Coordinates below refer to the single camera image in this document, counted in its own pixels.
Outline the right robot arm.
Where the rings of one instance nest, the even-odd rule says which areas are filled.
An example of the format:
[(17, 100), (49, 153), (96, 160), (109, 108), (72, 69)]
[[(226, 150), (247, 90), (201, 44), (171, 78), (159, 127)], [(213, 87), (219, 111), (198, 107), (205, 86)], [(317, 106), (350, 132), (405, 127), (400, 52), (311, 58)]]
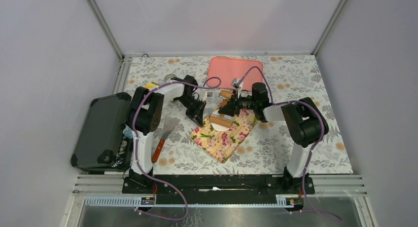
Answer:
[(239, 115), (253, 111), (257, 121), (267, 123), (285, 121), (294, 142), (289, 163), (283, 171), (282, 185), (289, 193), (296, 193), (308, 177), (308, 166), (313, 148), (328, 133), (329, 127), (311, 98), (274, 104), (268, 98), (268, 89), (262, 82), (252, 85), (251, 95), (241, 96), (234, 90), (219, 113)]

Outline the pink plastic tray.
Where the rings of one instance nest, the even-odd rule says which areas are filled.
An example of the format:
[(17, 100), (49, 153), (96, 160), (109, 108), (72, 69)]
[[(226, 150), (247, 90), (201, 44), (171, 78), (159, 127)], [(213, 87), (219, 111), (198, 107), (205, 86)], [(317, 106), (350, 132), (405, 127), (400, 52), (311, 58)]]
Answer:
[[(221, 79), (221, 89), (233, 89), (232, 80), (241, 79), (242, 76), (253, 66), (257, 66), (263, 71), (263, 63), (257, 60), (214, 57), (210, 60), (208, 78), (218, 77)], [(256, 82), (262, 82), (263, 78), (257, 69), (251, 70), (242, 82), (244, 90), (250, 91)]]

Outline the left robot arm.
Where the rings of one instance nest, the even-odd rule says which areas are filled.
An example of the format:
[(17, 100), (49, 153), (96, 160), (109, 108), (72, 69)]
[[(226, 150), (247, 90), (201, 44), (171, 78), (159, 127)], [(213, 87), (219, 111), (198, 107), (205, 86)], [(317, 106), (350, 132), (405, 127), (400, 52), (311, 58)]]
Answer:
[(153, 180), (149, 177), (153, 171), (152, 140), (161, 121), (163, 105), (179, 101), (186, 108), (186, 117), (199, 127), (204, 125), (206, 95), (194, 95), (197, 87), (195, 78), (186, 75), (183, 79), (172, 77), (169, 82), (153, 90), (142, 86), (135, 90), (127, 112), (127, 124), (132, 131), (134, 146), (129, 178), (140, 192), (149, 192), (153, 186)]

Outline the wooden double-ended roller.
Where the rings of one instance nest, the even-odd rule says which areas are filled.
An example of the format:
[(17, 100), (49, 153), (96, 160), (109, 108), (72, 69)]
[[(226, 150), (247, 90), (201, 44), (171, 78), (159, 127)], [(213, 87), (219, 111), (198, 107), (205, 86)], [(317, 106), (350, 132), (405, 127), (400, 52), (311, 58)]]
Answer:
[(227, 131), (233, 125), (233, 116), (228, 103), (234, 94), (231, 91), (221, 90), (219, 97), (222, 98), (217, 110), (209, 115), (209, 122), (215, 131)]

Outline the metal scraper red handle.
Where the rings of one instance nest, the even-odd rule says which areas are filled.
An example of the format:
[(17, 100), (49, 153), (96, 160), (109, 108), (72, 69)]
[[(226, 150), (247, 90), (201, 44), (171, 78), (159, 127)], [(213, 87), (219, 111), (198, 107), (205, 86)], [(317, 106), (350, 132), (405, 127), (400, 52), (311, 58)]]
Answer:
[(163, 149), (164, 143), (166, 141), (166, 139), (168, 138), (168, 136), (170, 135), (170, 133), (174, 130), (174, 128), (179, 124), (180, 119), (179, 118), (174, 118), (174, 117), (166, 117), (164, 120), (164, 126), (163, 126), (163, 134), (161, 136), (161, 139), (158, 143), (158, 146), (151, 158), (151, 162), (152, 163), (156, 163), (158, 161), (158, 158), (160, 156), (160, 153)]

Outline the floral cutting board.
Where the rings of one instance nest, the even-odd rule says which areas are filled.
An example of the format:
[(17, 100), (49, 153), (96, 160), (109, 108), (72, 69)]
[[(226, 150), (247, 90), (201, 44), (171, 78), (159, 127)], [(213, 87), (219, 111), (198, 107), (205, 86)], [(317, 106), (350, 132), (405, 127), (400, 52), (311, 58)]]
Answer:
[(224, 163), (252, 132), (258, 120), (255, 114), (241, 110), (233, 117), (233, 125), (227, 131), (215, 131), (209, 122), (209, 116), (203, 121), (203, 127), (192, 131), (190, 138), (207, 154), (220, 163)]

